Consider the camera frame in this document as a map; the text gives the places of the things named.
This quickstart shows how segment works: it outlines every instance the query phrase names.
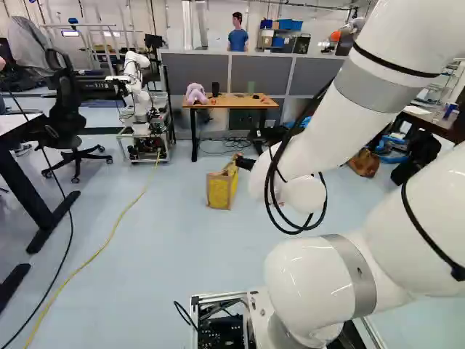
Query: yellow cable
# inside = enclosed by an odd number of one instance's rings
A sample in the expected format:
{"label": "yellow cable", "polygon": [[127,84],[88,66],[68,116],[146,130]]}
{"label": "yellow cable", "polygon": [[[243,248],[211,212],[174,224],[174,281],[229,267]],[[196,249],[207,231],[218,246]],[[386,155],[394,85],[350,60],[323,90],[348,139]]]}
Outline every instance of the yellow cable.
{"label": "yellow cable", "polygon": [[160,151],[158,151],[158,156],[157,156],[157,161],[155,162],[155,166],[153,167],[152,173],[150,174],[149,180],[147,181],[147,184],[145,187],[142,189],[141,194],[139,194],[138,197],[135,198],[126,208],[122,211],[122,213],[119,215],[118,219],[116,220],[113,229],[110,232],[110,235],[108,236],[106,242],[103,244],[102,247],[100,247],[93,255],[90,257],[83,265],[81,265],[79,268],[74,270],[69,277],[65,280],[65,282],[58,288],[58,290],[53,294],[53,297],[50,298],[49,302],[45,305],[45,308],[41,311],[39,318],[36,321],[36,324],[34,325],[34,328],[32,330],[31,335],[29,336],[28,340],[26,341],[26,344],[24,346],[24,349],[29,348],[29,345],[31,345],[32,341],[34,340],[34,337],[36,336],[37,331],[39,330],[39,327],[41,326],[42,320],[44,320],[45,315],[49,312],[50,307],[53,305],[54,301],[57,299],[57,297],[60,295],[61,291],[65,288],[65,286],[68,284],[68,282],[71,281],[74,276],[76,276],[81,270],[83,270],[86,266],[88,266],[99,254],[101,251],[103,251],[108,244],[110,243],[111,239],[114,237],[116,228],[119,226],[119,223],[122,221],[124,215],[144,196],[145,193],[147,193],[147,190],[150,186],[150,183],[152,182],[153,179],[153,174],[155,172],[155,169],[158,166],[158,162],[160,161]]}

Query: gray cubicle partition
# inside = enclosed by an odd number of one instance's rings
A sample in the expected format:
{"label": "gray cubicle partition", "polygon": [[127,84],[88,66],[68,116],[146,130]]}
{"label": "gray cubicle partition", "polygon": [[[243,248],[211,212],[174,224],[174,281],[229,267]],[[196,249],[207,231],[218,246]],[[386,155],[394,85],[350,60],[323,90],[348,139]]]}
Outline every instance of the gray cubicle partition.
{"label": "gray cubicle partition", "polygon": [[255,92],[285,95],[292,57],[233,55],[231,92],[247,92],[247,83],[255,82]]}
{"label": "gray cubicle partition", "polygon": [[297,58],[289,94],[316,94],[336,76],[342,63],[336,58]]}
{"label": "gray cubicle partition", "polygon": [[192,82],[201,84],[207,92],[212,82],[219,82],[219,91],[227,92],[227,55],[162,53],[161,59],[168,71],[172,95],[185,94]]}

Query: pink stuffed toy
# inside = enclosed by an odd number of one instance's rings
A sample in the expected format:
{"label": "pink stuffed toy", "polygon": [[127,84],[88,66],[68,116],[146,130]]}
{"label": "pink stuffed toy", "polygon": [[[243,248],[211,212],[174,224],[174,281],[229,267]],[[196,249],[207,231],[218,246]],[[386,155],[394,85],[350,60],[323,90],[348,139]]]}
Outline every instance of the pink stuffed toy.
{"label": "pink stuffed toy", "polygon": [[208,98],[205,97],[205,90],[203,89],[203,86],[193,82],[187,87],[186,103],[188,105],[192,105],[196,100],[202,104],[206,104],[209,101]]}

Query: blue bin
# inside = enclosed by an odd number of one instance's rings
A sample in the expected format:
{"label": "blue bin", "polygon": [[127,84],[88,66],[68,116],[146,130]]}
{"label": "blue bin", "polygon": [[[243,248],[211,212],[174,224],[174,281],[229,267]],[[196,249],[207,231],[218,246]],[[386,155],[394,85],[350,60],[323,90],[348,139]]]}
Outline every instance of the blue bin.
{"label": "blue bin", "polygon": [[303,20],[293,20],[292,21],[292,30],[293,31],[301,31],[302,30],[302,24],[304,24]]}
{"label": "blue bin", "polygon": [[284,46],[284,38],[280,38],[279,36],[273,37],[272,46],[273,47],[283,47]]}
{"label": "blue bin", "polygon": [[292,20],[278,20],[279,22],[279,29],[292,29]]}
{"label": "blue bin", "polygon": [[260,29],[271,29],[273,26],[273,20],[262,20],[260,22]]}

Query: wooden table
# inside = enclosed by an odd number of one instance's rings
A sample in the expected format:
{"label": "wooden table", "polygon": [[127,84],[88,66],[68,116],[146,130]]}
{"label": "wooden table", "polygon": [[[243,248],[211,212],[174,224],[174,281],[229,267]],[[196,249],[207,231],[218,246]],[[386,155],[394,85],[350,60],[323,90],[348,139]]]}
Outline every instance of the wooden table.
{"label": "wooden table", "polygon": [[444,108],[439,105],[423,107],[430,111],[428,114],[418,114],[404,109],[396,118],[392,130],[397,130],[404,121],[412,124],[408,130],[406,139],[411,138],[419,129],[425,129],[435,135],[438,135],[455,144],[459,144],[465,140],[465,129],[454,126],[454,121],[457,119],[457,113],[452,113],[447,119],[443,119]]}
{"label": "wooden table", "polygon": [[255,99],[250,95],[246,94],[222,94],[218,97],[212,98],[211,94],[206,96],[209,98],[207,104],[186,104],[186,100],[182,103],[182,107],[190,109],[190,131],[192,134],[192,162],[197,161],[197,150],[198,150],[198,138],[195,124],[195,111],[198,109],[213,109],[213,108],[229,108],[229,109],[257,109],[260,110],[260,121],[259,129],[264,129],[264,123],[266,120],[267,109],[279,108],[279,105],[262,93],[256,93],[259,98]]}

